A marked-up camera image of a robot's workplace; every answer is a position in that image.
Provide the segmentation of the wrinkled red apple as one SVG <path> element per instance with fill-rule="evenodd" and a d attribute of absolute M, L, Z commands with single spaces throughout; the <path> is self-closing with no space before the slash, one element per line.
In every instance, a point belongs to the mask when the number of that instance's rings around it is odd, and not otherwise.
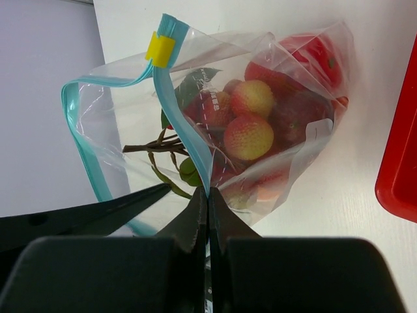
<path fill-rule="evenodd" d="M 307 125 L 322 119 L 334 120 L 333 106 L 328 99 L 311 91 L 301 91 L 282 100 L 269 117 L 281 149 L 304 143 Z"/>

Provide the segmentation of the strawberry pile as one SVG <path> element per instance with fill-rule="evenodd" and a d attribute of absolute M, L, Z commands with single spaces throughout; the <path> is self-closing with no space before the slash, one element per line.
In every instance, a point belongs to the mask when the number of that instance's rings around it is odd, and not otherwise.
<path fill-rule="evenodd" d="M 152 142 L 125 145 L 123 152 L 145 151 L 149 157 L 184 155 L 175 166 L 188 185 L 207 183 L 218 188 L 236 210 L 260 204 L 278 207 L 304 171 L 296 165 L 296 155 L 304 151 L 309 160 L 315 158 L 309 140 L 317 135 L 318 121 L 307 125 L 304 143 L 281 149 L 269 117 L 286 98 L 275 97 L 260 80 L 233 79 L 215 87 L 212 81 L 219 73 L 215 68 L 195 68 L 175 86 L 171 104 L 179 110 L 181 124 L 187 126 L 185 133 L 176 130 L 167 136 L 161 132 Z"/>

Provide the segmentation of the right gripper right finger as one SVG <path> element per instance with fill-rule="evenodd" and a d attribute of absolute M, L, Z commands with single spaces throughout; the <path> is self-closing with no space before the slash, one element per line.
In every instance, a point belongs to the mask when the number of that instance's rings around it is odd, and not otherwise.
<path fill-rule="evenodd" d="M 211 254 L 224 253 L 230 238 L 261 238 L 232 212 L 220 191 L 214 187 L 210 188 L 208 196 L 208 236 Z"/>

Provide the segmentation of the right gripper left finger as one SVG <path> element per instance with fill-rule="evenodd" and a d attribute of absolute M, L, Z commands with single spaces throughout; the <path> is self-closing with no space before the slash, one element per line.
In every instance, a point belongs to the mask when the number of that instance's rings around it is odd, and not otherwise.
<path fill-rule="evenodd" d="M 207 197 L 203 187 L 197 187 L 185 209 L 162 228 L 157 237 L 174 238 L 187 252 L 206 253 Z"/>

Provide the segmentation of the clear zip top bag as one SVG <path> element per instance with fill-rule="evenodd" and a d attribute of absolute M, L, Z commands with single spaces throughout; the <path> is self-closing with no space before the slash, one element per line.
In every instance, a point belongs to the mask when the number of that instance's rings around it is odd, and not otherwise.
<path fill-rule="evenodd" d="M 61 103 L 98 200 L 171 186 L 129 221 L 135 234 L 162 229 L 198 187 L 217 188 L 251 225 L 287 199 L 333 136 L 354 61 L 343 22 L 284 38 L 207 35 L 164 14 L 145 53 L 66 83 Z"/>

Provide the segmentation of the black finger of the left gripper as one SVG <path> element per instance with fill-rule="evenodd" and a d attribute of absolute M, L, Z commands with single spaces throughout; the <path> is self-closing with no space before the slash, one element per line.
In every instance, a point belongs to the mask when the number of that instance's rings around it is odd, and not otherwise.
<path fill-rule="evenodd" d="M 41 213 L 1 218 L 1 252 L 55 235 L 109 235 L 171 191 L 167 183 L 120 198 Z"/>

